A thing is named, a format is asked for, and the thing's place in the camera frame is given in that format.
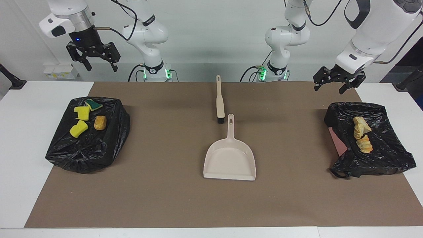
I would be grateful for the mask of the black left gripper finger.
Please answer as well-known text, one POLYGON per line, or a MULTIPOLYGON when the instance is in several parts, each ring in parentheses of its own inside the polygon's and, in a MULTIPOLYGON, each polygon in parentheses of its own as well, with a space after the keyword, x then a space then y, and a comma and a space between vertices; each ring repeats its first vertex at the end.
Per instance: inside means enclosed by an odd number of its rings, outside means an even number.
POLYGON ((327 83, 329 80, 329 69, 326 67, 320 68, 316 74, 313 76, 314 81, 314 91, 317 92, 320 87, 327 83))
POLYGON ((340 95, 344 94, 344 92, 346 92, 348 89, 358 88, 365 79, 365 77, 356 77, 352 81, 346 81, 339 89, 340 95))

